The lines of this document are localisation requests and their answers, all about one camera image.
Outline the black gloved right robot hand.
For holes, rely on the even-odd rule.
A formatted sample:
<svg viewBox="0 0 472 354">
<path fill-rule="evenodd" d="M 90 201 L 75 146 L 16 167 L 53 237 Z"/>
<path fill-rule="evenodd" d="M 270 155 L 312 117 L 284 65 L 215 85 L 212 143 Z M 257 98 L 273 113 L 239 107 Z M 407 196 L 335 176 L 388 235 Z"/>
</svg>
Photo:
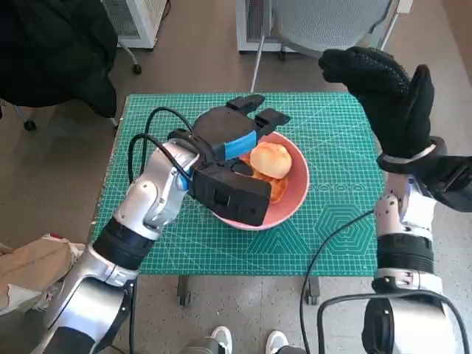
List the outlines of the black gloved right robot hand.
<svg viewBox="0 0 472 354">
<path fill-rule="evenodd" d="M 432 145 L 434 85 L 426 65 L 410 77 L 392 55 L 354 46 L 325 50 L 319 66 L 327 82 L 344 84 L 361 104 L 383 153 L 410 159 Z"/>
</svg>

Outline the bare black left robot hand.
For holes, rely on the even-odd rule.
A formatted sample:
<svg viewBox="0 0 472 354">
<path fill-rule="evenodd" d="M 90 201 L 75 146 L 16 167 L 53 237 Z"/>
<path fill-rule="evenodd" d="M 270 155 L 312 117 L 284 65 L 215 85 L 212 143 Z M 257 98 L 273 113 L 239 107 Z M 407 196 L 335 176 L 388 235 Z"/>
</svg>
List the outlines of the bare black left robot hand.
<svg viewBox="0 0 472 354">
<path fill-rule="evenodd" d="M 221 164 L 250 152 L 263 136 L 290 122 L 290 116 L 273 108 L 249 117 L 265 99 L 260 94 L 239 96 L 196 119 L 193 132 L 207 143 L 214 162 Z"/>
</svg>

